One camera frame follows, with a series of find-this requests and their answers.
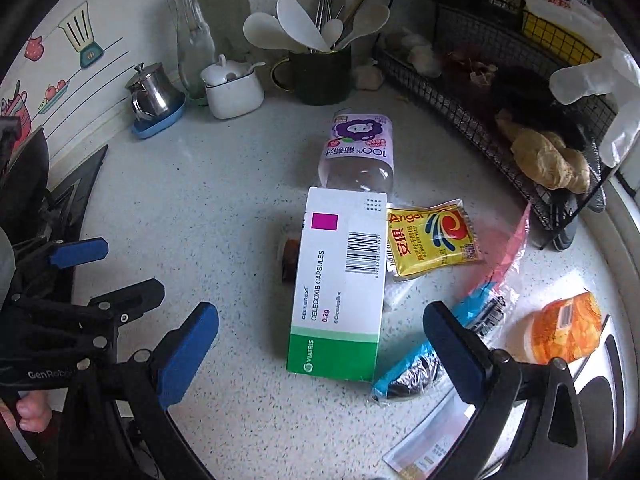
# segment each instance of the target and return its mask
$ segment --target glass jar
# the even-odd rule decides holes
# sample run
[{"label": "glass jar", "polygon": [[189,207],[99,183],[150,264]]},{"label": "glass jar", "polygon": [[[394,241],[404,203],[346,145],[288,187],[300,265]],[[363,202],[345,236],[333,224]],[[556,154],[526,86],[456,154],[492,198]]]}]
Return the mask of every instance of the glass jar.
[{"label": "glass jar", "polygon": [[178,18],[178,73],[189,97],[197,104],[207,104],[200,72],[218,60],[216,43],[202,12],[207,0],[175,0]]}]

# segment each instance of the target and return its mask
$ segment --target shelf rack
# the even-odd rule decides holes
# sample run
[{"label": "shelf rack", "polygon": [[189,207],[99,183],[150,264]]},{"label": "shelf rack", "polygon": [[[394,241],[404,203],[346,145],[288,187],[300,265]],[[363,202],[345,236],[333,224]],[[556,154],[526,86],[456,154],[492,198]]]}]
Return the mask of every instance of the shelf rack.
[{"label": "shelf rack", "polygon": [[[436,7],[433,47],[439,54],[473,45],[475,52],[498,67],[522,66],[547,79],[560,68],[598,58],[577,38],[525,10],[505,8],[489,0],[433,1]],[[390,83],[417,104],[436,110],[531,201],[542,227],[550,232],[549,241],[567,229],[585,206],[604,209],[602,185],[612,171],[601,165],[595,147],[600,144],[615,112],[603,98],[588,96],[569,107],[580,117],[587,138],[591,139],[591,145],[584,152],[591,167],[591,187],[587,194],[577,197],[577,206],[562,203],[558,215],[554,207],[558,207],[561,194],[526,177],[514,162],[501,134],[491,131],[491,126],[466,107],[464,100],[443,84],[442,78],[418,74],[396,53],[385,50],[380,40],[376,42],[373,56]]]}]

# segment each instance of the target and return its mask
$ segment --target white spatula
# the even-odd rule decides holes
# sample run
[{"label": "white spatula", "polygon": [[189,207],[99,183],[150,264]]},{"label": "white spatula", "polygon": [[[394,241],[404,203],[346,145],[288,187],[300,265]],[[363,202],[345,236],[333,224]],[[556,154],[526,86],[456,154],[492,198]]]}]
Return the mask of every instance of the white spatula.
[{"label": "white spatula", "polygon": [[335,50],[342,50],[351,41],[368,36],[384,27],[389,19],[389,8],[384,5],[372,5],[360,9],[353,19],[353,30],[346,38],[335,46]]},{"label": "white spatula", "polygon": [[278,0],[276,8],[278,21],[290,37],[309,48],[329,52],[316,25],[297,0]]},{"label": "white spatula", "polygon": [[344,25],[341,20],[335,18],[324,24],[324,27],[322,28],[322,39],[327,46],[333,46],[333,44],[340,39],[343,28]]},{"label": "white spatula", "polygon": [[242,26],[246,40],[258,48],[304,52],[306,47],[287,35],[277,18],[266,12],[254,12]]}]

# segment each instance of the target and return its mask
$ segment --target dark green cup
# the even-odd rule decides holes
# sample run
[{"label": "dark green cup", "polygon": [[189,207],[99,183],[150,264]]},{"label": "dark green cup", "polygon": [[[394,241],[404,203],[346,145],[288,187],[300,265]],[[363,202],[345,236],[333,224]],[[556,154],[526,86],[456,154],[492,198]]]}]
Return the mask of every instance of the dark green cup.
[{"label": "dark green cup", "polygon": [[[276,69],[285,63],[290,64],[290,85],[276,76]],[[351,91],[351,47],[335,52],[290,52],[273,66],[271,80],[281,90],[293,92],[306,105],[341,103]]]}]

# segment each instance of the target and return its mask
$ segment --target purple bottle label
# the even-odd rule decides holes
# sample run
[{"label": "purple bottle label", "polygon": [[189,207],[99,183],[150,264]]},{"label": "purple bottle label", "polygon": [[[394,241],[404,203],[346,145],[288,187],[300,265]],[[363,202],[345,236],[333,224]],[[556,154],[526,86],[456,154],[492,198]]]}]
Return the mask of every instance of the purple bottle label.
[{"label": "purple bottle label", "polygon": [[391,121],[384,115],[338,115],[331,129],[331,139],[322,150],[322,160],[338,156],[362,156],[382,160],[393,169],[392,132]]}]

